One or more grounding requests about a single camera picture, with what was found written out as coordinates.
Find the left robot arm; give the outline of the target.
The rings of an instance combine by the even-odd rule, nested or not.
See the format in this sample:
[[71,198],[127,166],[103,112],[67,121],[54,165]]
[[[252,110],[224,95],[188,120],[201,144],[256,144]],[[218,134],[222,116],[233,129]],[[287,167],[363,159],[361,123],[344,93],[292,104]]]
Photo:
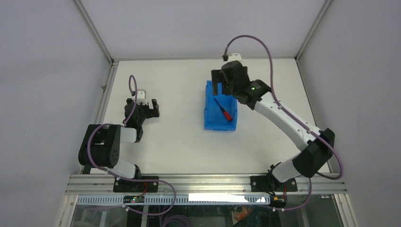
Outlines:
[[156,99],[151,100],[152,107],[145,100],[134,102],[126,100],[124,107],[127,123],[88,125],[86,134],[78,152],[78,161],[83,166],[98,168],[118,179],[125,179],[124,186],[130,192],[137,192],[142,187],[140,168],[120,156],[121,143],[138,143],[143,136],[142,125],[146,119],[160,116]]

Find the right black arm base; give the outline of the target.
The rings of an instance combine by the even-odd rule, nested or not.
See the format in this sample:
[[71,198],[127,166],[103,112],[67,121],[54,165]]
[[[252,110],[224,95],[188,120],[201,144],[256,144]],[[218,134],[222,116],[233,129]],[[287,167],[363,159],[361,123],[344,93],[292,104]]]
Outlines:
[[298,187],[295,178],[290,178],[284,183],[279,182],[273,176],[251,175],[250,186],[252,192],[297,192]]

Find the red black screwdriver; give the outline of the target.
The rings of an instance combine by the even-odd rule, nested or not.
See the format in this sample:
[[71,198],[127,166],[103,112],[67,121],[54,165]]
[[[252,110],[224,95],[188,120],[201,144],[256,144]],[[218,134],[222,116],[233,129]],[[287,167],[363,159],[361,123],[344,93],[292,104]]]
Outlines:
[[229,121],[229,122],[232,121],[232,117],[231,117],[231,115],[228,113],[228,111],[226,111],[226,110],[223,108],[223,106],[217,101],[216,98],[214,98],[214,100],[215,100],[215,102],[217,103],[217,105],[219,106],[219,108],[220,108],[220,110],[221,110],[221,112],[222,112],[224,118],[225,118],[227,121]]

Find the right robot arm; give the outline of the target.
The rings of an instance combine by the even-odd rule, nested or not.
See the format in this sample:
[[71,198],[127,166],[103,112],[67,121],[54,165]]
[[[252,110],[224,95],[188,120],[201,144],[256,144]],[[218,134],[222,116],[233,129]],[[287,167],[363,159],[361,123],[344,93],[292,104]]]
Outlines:
[[294,157],[271,166],[267,173],[267,187],[280,191],[286,181],[298,176],[313,177],[320,168],[333,156],[335,134],[329,128],[304,128],[306,122],[297,119],[296,115],[286,109],[273,96],[272,88],[257,79],[251,81],[247,67],[240,61],[224,64],[219,70],[211,71],[213,94],[218,95],[218,84],[222,94],[232,95],[238,102],[268,118],[282,130],[299,149]]

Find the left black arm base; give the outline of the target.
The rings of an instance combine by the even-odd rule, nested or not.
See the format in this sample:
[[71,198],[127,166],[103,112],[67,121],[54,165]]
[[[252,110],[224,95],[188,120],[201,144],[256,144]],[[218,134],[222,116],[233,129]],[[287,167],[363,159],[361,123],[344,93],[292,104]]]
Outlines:
[[158,182],[152,180],[158,180],[158,176],[142,176],[142,180],[145,182],[132,182],[127,180],[117,180],[115,179],[113,185],[113,192],[123,192],[123,193],[142,193],[146,192],[158,192]]

